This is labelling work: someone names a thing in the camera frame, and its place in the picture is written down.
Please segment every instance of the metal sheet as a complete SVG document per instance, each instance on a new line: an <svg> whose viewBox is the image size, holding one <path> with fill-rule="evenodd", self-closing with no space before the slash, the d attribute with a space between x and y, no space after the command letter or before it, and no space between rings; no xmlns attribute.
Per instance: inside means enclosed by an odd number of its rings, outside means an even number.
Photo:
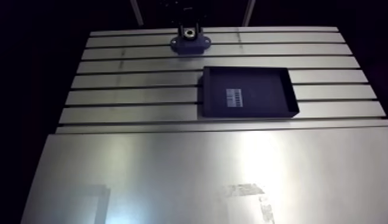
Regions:
<svg viewBox="0 0 388 224"><path fill-rule="evenodd" d="M66 105L196 102L197 88L71 91Z"/></svg>
<svg viewBox="0 0 388 224"><path fill-rule="evenodd" d="M294 86L298 100L309 99L376 99L370 85Z"/></svg>
<svg viewBox="0 0 388 224"><path fill-rule="evenodd" d="M173 35L89 38L88 48L107 46L169 45ZM340 33L209 33L212 44L221 43L344 43Z"/></svg>
<svg viewBox="0 0 388 224"><path fill-rule="evenodd" d="M50 135L22 224L89 223L92 186L108 224L388 223L388 127Z"/></svg>
<svg viewBox="0 0 388 224"><path fill-rule="evenodd" d="M196 105L151 105L65 108L60 123L172 122L196 119Z"/></svg>
<svg viewBox="0 0 388 224"><path fill-rule="evenodd" d="M110 88L137 86L197 85L202 72L169 72L141 74L106 74L76 76L72 88Z"/></svg>
<svg viewBox="0 0 388 224"><path fill-rule="evenodd" d="M274 26L274 27L206 27L204 33L236 33L236 32L338 32L336 27L317 26ZM151 35L157 33L177 33L177 29L151 29L151 30L115 30L115 31L94 31L91 36L113 36L113 35Z"/></svg>
<svg viewBox="0 0 388 224"><path fill-rule="evenodd" d="M294 84L301 83L367 83L362 70L290 70ZM72 88L119 88L143 86L197 85L202 72L96 74L76 76Z"/></svg>
<svg viewBox="0 0 388 224"><path fill-rule="evenodd" d="M298 100L376 99L369 85L294 86ZM197 88L71 91L67 105L197 102Z"/></svg>
<svg viewBox="0 0 388 224"><path fill-rule="evenodd" d="M203 56L246 55L352 55L345 44L261 44L261 45L214 45ZM183 57L169 46L146 46L129 48L86 49L82 60L123 58L170 58Z"/></svg>
<svg viewBox="0 0 388 224"><path fill-rule="evenodd" d="M123 61L84 61L78 73L199 70L204 66L264 66L287 68L358 68L354 57L204 57Z"/></svg>
<svg viewBox="0 0 388 224"><path fill-rule="evenodd" d="M300 102L298 106L297 119L385 116L376 101ZM60 123L187 122L197 121L197 116L196 105L65 108Z"/></svg>
<svg viewBox="0 0 388 224"><path fill-rule="evenodd" d="M212 132L373 126L388 126L388 120L291 120L281 122L194 123L178 125L63 126L58 127L56 133Z"/></svg>
<svg viewBox="0 0 388 224"><path fill-rule="evenodd" d="M292 83L367 83L362 70L289 70Z"/></svg>

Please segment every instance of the barcode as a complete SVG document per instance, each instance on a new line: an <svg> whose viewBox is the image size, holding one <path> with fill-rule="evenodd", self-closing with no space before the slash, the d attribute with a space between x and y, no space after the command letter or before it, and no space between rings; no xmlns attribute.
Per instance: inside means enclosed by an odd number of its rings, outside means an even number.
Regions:
<svg viewBox="0 0 388 224"><path fill-rule="evenodd" d="M227 107L243 107L241 89L226 89Z"/></svg>

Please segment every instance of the black tray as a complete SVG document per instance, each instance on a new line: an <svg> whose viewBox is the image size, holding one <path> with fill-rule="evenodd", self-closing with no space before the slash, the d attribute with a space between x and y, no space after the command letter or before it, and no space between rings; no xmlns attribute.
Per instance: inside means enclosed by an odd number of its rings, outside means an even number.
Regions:
<svg viewBox="0 0 388 224"><path fill-rule="evenodd" d="M293 117L298 104L286 68L204 67L204 117Z"/></svg>

